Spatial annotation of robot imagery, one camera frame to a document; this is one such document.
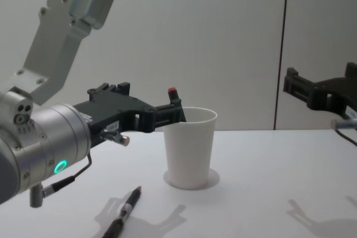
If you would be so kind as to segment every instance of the white paper cup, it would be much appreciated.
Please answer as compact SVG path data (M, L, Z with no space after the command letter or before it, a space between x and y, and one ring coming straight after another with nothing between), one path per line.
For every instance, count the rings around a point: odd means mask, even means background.
M194 190L208 181L217 113L185 107L187 123L163 128L168 176L173 186Z

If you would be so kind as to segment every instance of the cable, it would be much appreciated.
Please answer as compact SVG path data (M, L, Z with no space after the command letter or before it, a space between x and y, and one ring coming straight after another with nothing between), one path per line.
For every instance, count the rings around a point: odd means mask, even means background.
M350 143L352 143L353 145L357 146L357 142L355 142L353 139L351 139L350 137L347 137L345 134L343 134L341 131L339 131L338 129L335 129L335 132L343 137L344 139L348 140Z
M74 174L74 177L78 177L79 175L81 175L84 171L86 171L90 166L91 166L91 156L90 156L90 152L87 155L88 158L88 164L82 168L80 171L78 171L77 173Z
M46 189L44 189L44 192L46 192L45 197L58 192L60 189L68 186L69 184L71 184L72 182L75 181L76 177L78 177L79 175L81 175L84 171L86 171L90 166L91 166L91 156L90 156L90 152L87 155L88 158L88 164L82 168L80 171L78 171L77 173L75 173L73 176L69 176L67 178L64 178L58 182L55 182L51 185L49 185L48 187L46 187Z

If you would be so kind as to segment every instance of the pen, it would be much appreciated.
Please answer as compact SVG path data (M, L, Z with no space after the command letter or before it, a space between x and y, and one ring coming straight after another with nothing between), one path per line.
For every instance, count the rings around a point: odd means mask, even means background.
M125 202L124 206L120 210L120 215L117 219L115 219L112 224L110 224L109 228L105 232L103 238L117 238L120 232L123 229L124 223L128 219L130 213L134 209L137 201L139 200L141 195L141 186L137 187L130 197Z
M168 93L168 97L170 98L170 101L179 99L179 94L177 93L177 89L176 88L169 88L167 93ZM181 122L186 122L186 117L185 117L185 114L184 114L184 110L182 110L182 112L181 112L180 121Z

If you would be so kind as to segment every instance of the silver cylindrical joint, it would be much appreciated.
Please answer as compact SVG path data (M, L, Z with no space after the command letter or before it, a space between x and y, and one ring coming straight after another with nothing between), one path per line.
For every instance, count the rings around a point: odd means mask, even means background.
M15 196L20 188L19 170L11 145L16 149L20 147L4 140L2 136L0 132L0 204Z
M69 105L41 108L31 119L12 133L21 147L13 150L20 174L19 192L82 160L91 147L86 121Z

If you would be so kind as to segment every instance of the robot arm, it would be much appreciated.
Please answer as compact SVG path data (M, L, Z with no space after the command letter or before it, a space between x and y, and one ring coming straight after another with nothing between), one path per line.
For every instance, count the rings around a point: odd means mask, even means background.
M346 120L333 121L332 128L357 128L357 64L347 64L345 77L312 82L288 68L284 92L306 102L311 110L329 111Z
M32 111L63 86L79 45L104 24L113 0L48 0L22 69L0 88L0 204L30 190L40 207L81 174L42 188L42 181L88 157L105 140L127 145L121 132L150 133L177 123L181 100L153 107L129 96L129 83L89 90L90 100L74 107L55 105Z

